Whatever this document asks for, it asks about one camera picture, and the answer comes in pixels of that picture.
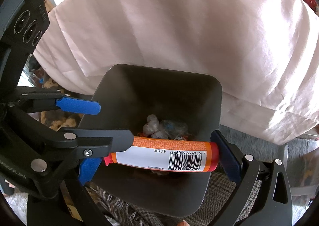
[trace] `trash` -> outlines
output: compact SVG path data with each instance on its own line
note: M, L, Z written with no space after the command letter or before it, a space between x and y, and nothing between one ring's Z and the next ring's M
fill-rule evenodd
M150 120L143 126L143 134L145 136L149 136L154 134L160 130L160 122L156 118L156 120Z
M147 116L146 120L147 120L147 122L150 122L152 120L157 120L157 117L156 117L156 115L151 114L151 115Z
M152 134L151 137L155 139L169 139L168 133L164 129Z
M167 132L169 139L181 140L188 132L188 126L184 122L163 120L160 125Z
M159 171L159 170L151 170L152 173L155 173L157 175L168 175L169 171Z
M184 122L162 120L156 115L148 115L147 123L143 126L143 135L158 139L188 140L188 126Z

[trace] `camera module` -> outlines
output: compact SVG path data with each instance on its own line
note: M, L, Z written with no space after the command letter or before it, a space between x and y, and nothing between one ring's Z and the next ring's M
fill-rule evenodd
M34 20L30 23L30 25L27 27L26 31L23 35L23 42L28 43L32 36L35 34L36 28L37 28L38 22L37 20Z
M26 26L28 20L30 18L30 11L25 11L23 12L18 20L16 21L16 23L14 24L14 29L13 32L15 34L18 34L21 32L21 30L23 30L23 28Z
M35 46L39 42L41 35L42 35L42 30L38 31L38 33L35 35L35 37L32 41L33 46Z

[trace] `orange object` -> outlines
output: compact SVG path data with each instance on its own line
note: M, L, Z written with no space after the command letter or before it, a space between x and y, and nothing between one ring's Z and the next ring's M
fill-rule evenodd
M110 153L104 162L151 170L207 172L216 169L219 151L214 142L134 137L127 151Z

